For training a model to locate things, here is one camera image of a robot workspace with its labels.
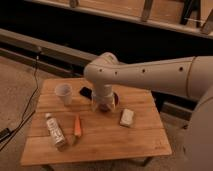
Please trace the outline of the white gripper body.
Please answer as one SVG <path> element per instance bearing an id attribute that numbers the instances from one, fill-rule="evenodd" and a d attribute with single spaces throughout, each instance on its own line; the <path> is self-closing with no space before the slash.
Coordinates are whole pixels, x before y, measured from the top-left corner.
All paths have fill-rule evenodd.
<path id="1" fill-rule="evenodd" d="M 92 92 L 92 110 L 99 110 L 101 112 L 114 111 L 116 108 L 115 95 L 110 92 L 107 95 L 97 94 L 95 91 Z"/>

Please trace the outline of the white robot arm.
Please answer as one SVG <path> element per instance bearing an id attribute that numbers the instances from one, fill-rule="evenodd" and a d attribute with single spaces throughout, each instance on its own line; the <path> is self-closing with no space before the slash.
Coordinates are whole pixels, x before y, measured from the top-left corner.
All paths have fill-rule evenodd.
<path id="1" fill-rule="evenodd" d="M 195 101 L 178 171 L 213 171 L 213 56 L 122 64 L 106 52 L 85 66 L 84 77 L 100 100 L 116 84 Z"/>

